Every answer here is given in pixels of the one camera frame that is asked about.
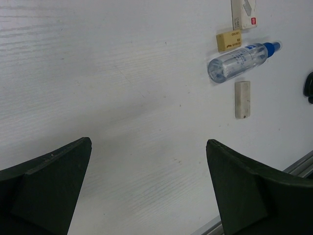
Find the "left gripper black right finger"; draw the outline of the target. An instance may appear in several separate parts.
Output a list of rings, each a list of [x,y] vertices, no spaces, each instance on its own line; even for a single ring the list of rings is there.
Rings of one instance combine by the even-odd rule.
[[[207,163],[226,235],[311,235],[313,171],[292,175],[208,140]]]

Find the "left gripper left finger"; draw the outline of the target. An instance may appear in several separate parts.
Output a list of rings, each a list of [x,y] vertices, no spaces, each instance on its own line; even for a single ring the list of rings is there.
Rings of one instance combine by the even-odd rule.
[[[66,235],[92,150],[83,137],[0,172],[2,235]]]

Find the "black handled scissors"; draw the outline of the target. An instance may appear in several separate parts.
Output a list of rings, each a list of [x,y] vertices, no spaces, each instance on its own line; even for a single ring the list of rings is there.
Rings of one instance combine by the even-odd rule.
[[[310,104],[313,104],[313,72],[311,72],[306,78],[303,95],[308,98]]]

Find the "clear glue bottle blue cap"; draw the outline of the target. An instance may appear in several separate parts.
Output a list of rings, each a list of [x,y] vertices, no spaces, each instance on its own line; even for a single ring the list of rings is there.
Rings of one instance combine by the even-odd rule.
[[[207,65],[209,78],[218,84],[262,65],[282,47],[280,42],[255,43],[212,59]]]

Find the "small yellow eraser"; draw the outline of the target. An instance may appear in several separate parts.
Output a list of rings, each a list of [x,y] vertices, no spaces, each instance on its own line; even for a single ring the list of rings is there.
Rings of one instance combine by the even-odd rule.
[[[218,52],[225,52],[242,45],[241,30],[233,30],[216,35]]]

